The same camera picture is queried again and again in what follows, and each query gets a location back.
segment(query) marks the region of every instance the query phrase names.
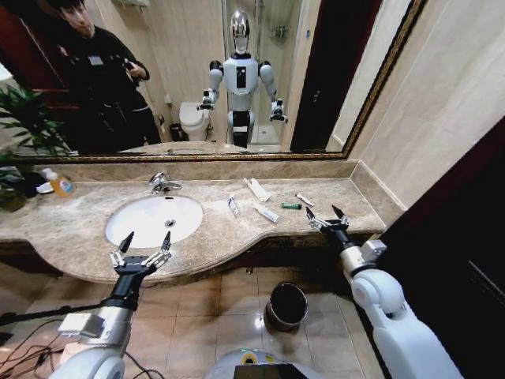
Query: lid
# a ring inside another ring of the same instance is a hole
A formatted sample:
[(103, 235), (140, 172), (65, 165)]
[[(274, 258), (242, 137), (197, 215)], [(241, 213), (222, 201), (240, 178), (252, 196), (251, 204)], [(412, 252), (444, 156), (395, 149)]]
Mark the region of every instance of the lid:
[(179, 119), (186, 126), (194, 126), (202, 122), (204, 112), (198, 111), (196, 107), (198, 103), (182, 103), (179, 111)]
[(56, 180), (56, 179), (58, 179), (58, 174), (56, 174), (50, 168), (44, 168), (42, 170), (42, 172), (44, 173), (44, 176), (46, 177), (47, 180)]

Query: metal trash can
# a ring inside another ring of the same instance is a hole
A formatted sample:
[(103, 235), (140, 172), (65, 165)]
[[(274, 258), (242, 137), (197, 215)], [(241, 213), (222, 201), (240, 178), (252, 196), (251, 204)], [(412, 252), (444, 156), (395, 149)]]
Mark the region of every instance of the metal trash can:
[(274, 328), (287, 331), (296, 328), (307, 314), (307, 298), (290, 282), (275, 286), (265, 307), (265, 318)]

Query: dark wooden door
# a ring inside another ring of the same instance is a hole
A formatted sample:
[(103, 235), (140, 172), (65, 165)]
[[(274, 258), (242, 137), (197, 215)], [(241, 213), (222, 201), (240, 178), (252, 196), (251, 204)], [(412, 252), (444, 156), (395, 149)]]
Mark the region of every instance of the dark wooden door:
[(381, 0), (323, 0), (291, 151), (326, 148)]
[(68, 65), (51, 38), (60, 22), (44, 14), (36, 2), (22, 6), (19, 14), (20, 9), (0, 6), (0, 62), (21, 87), (42, 93), (54, 119), (65, 123), (70, 147), (76, 148), (73, 131), (80, 127), (80, 106), (68, 89)]
[(503, 369), (503, 167), (505, 118), (381, 237), (380, 268), (467, 378)]

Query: robot body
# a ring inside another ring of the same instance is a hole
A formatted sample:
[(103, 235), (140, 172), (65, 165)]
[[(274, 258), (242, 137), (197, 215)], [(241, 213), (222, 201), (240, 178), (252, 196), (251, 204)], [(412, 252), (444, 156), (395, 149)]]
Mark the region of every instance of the robot body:
[(209, 76), (211, 87), (204, 91), (199, 109), (214, 109), (219, 98), (219, 85), (224, 77), (230, 112), (228, 113), (228, 134), (233, 135), (233, 143), (247, 148), (251, 141), (253, 126), (256, 121), (251, 111), (254, 92), (258, 87), (258, 77), (263, 81), (271, 101), (270, 120), (287, 122), (281, 99), (276, 99), (277, 88), (274, 71), (269, 62), (258, 61), (247, 53), (249, 41), (249, 21), (247, 15), (237, 11), (232, 16), (231, 33), (234, 37), (235, 54), (224, 64), (212, 61)]

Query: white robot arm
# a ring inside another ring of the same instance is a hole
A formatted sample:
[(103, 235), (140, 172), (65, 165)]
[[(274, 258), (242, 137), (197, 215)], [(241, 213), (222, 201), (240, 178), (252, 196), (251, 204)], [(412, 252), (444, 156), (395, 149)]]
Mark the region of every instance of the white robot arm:
[(277, 88), (275, 87), (274, 82), (274, 70), (271, 68), (269, 61), (265, 61), (260, 64), (260, 78), (267, 90), (267, 94), (270, 96), (270, 121), (279, 120), (287, 122), (287, 117), (284, 115), (284, 105), (282, 104), (282, 99), (276, 98)]
[(149, 257), (122, 257), (133, 239), (133, 232), (110, 253), (119, 275), (110, 296), (104, 299), (97, 314), (71, 313), (58, 331), (63, 336), (80, 336), (75, 346), (80, 351), (70, 356), (54, 371), (50, 379), (122, 379), (125, 364), (122, 356), (129, 343), (131, 320), (137, 310), (140, 285), (171, 258), (170, 232), (158, 251)]
[(198, 109), (214, 109), (215, 103), (219, 98), (219, 86), (223, 79), (223, 65), (220, 61), (212, 61), (209, 70), (209, 77), (211, 78), (211, 87), (204, 90), (204, 97), (202, 104)]
[(374, 269), (386, 249), (379, 240), (357, 246), (346, 232), (349, 219), (333, 207), (336, 220), (317, 219), (307, 208), (310, 225), (342, 251), (344, 274), (353, 297), (373, 326), (373, 339), (394, 379), (462, 378), (435, 333), (419, 321), (405, 300), (402, 286), (387, 272)]

